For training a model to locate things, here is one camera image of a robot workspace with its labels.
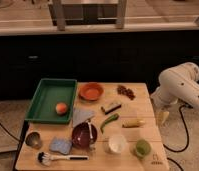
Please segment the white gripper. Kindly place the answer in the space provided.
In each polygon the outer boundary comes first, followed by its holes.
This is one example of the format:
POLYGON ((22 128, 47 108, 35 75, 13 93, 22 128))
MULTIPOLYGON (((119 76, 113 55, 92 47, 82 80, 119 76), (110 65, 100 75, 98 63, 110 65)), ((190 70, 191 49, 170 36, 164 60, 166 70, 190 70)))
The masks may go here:
MULTIPOLYGON (((156 110, 161 110, 177 103, 177 98, 162 87, 157 87, 150 95, 150 99, 152 100, 153 106, 156 110)), ((161 111, 158 114, 158 124, 163 125, 168 116, 168 111, 161 111)))

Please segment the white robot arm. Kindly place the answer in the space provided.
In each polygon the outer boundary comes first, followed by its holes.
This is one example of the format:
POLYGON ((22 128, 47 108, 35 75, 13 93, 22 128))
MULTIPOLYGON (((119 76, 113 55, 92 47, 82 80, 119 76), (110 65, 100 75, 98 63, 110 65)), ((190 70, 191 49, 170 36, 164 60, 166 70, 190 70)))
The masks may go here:
POLYGON ((169 116, 168 107, 182 100, 199 112, 199 66, 186 62, 163 70, 159 86, 150 95, 156 123, 162 125, 169 116))

